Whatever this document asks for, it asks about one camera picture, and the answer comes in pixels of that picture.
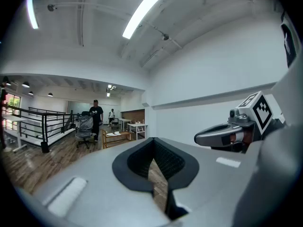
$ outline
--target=white table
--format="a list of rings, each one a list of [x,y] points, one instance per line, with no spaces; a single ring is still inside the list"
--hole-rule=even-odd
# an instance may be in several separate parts
[[[19,117],[13,116],[11,114],[4,114],[3,118],[6,119],[6,120],[10,120],[12,122],[17,122],[17,142],[18,142],[18,148],[14,149],[13,152],[16,152],[16,151],[22,149],[23,147],[27,146],[26,144],[25,145],[21,145],[20,126],[19,126],[19,124],[20,124],[21,121],[26,121],[27,119],[25,119],[25,118],[19,118]]]
[[[141,127],[139,133],[143,133],[144,132],[144,138],[145,138],[145,129],[147,124],[144,123],[128,123],[127,125],[129,125],[129,131],[132,132],[132,127],[136,128],[136,140],[138,140],[138,127]]]
[[[123,129],[124,131],[124,123],[127,123],[127,122],[132,122],[130,119],[119,119],[119,124],[121,123],[123,126],[121,126],[121,129]]]

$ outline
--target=gray mesh chair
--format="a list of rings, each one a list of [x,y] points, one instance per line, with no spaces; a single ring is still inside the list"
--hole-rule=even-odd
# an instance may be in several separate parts
[[[79,145],[85,144],[86,148],[89,149],[88,143],[90,143],[87,139],[91,138],[94,133],[91,132],[93,128],[93,117],[89,114],[89,112],[82,112],[82,114],[78,117],[79,120],[79,130],[76,133],[76,138],[83,139],[78,142],[77,148]]]

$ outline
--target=table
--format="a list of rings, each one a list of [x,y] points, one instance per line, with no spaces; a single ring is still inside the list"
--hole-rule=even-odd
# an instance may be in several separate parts
[[[107,144],[108,143],[113,143],[113,142],[117,142],[117,141],[122,141],[122,137],[123,136],[126,136],[126,139],[131,141],[131,137],[132,137],[132,134],[130,132],[119,132],[120,135],[115,135],[115,136],[109,136],[107,135],[106,131],[102,129],[102,146],[103,146],[103,149],[106,149],[108,148]],[[107,139],[111,139],[111,138],[118,138],[117,140],[112,140],[112,141],[107,141]]]
[[[18,148],[14,149],[13,152],[16,152],[16,151],[22,149],[23,147],[27,146],[27,144],[21,145],[20,126],[19,126],[19,124],[20,124],[21,121],[26,121],[27,119],[25,119],[25,118],[19,118],[19,117],[13,116],[11,114],[4,114],[3,118],[6,119],[6,120],[10,120],[12,122],[17,122],[17,142],[18,142]]]
[[[140,133],[141,132],[144,132],[144,138],[145,138],[145,128],[147,126],[147,124],[144,124],[144,123],[128,123],[127,125],[129,125],[129,132],[132,132],[132,127],[135,127],[136,128],[136,140],[138,140],[138,127],[141,127],[140,129]]]
[[[124,123],[125,122],[130,122],[131,123],[132,121],[130,119],[122,119],[122,118],[120,118],[118,124],[120,124],[120,122],[123,125],[123,127],[121,127],[121,129],[124,131]]]

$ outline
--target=window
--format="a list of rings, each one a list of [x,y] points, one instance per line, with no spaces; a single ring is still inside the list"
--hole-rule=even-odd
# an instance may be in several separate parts
[[[21,97],[7,93],[4,104],[8,103],[9,106],[14,106],[20,108]],[[19,115],[19,110],[11,108],[2,108],[2,114],[17,114]],[[17,122],[12,122],[10,120],[3,120],[2,125],[5,129],[11,129],[17,131]]]

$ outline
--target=man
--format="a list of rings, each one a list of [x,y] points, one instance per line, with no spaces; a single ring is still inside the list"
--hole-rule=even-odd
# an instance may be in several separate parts
[[[109,112],[108,116],[108,127],[110,126],[110,123],[115,119],[115,112],[114,109],[112,108],[112,111]]]
[[[0,121],[2,122],[2,107],[8,107],[8,104],[4,104],[5,101],[5,97],[6,97],[6,90],[5,90],[5,86],[6,84],[9,83],[9,78],[7,76],[5,76],[3,78],[1,87],[0,87],[0,105],[1,105],[1,112],[0,112]],[[3,135],[3,127],[0,127],[0,138],[1,138],[1,145],[2,145],[2,149],[4,152],[9,152],[11,151],[10,147],[5,147],[5,142],[4,142],[4,135]]]
[[[98,106],[98,100],[94,100],[94,106],[90,108],[89,112],[95,113],[93,115],[94,124],[93,124],[92,133],[96,134],[94,138],[95,138],[95,142],[98,142],[99,126],[103,122],[103,110],[101,107]]]

